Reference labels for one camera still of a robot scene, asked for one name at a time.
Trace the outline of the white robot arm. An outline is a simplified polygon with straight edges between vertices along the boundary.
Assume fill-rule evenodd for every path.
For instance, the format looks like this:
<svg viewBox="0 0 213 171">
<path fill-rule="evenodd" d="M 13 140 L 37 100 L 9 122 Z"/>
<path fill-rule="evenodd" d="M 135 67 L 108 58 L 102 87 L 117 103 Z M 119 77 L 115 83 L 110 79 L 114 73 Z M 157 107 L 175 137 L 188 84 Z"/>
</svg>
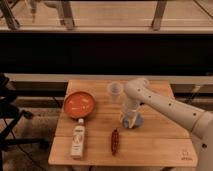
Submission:
<svg viewBox="0 0 213 171">
<path fill-rule="evenodd" d="M 213 114 L 155 93 L 148 86 L 146 78 L 130 80 L 124 85 L 122 119 L 128 127 L 134 127 L 140 104 L 149 105 L 201 140 L 196 171 L 213 171 Z"/>
</svg>

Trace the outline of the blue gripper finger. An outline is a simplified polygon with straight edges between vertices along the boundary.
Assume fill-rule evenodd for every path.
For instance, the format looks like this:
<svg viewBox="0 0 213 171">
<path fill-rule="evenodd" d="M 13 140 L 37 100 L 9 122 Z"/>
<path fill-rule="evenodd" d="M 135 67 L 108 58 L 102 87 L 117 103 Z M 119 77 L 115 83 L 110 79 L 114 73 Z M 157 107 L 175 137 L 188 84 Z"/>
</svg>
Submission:
<svg viewBox="0 0 213 171">
<path fill-rule="evenodd" d="M 124 118 L 124 119 L 122 120 L 122 125 L 123 125 L 125 128 L 130 129 L 129 119 L 128 119 L 128 118 Z"/>
<path fill-rule="evenodd" d="M 138 115 L 136 117 L 135 127 L 140 127 L 142 124 L 143 124 L 143 117 L 141 115 Z"/>
</svg>

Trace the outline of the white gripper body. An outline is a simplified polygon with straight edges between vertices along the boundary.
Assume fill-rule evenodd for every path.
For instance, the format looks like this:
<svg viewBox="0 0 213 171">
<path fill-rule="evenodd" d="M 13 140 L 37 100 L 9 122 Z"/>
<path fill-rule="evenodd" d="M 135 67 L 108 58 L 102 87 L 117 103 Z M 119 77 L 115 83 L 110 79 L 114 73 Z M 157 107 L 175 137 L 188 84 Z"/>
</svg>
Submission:
<svg viewBox="0 0 213 171">
<path fill-rule="evenodd" d="M 128 118 L 130 120 L 135 120 L 139 103 L 137 100 L 134 100 L 129 97 L 125 97 L 121 107 L 121 118 Z"/>
</svg>

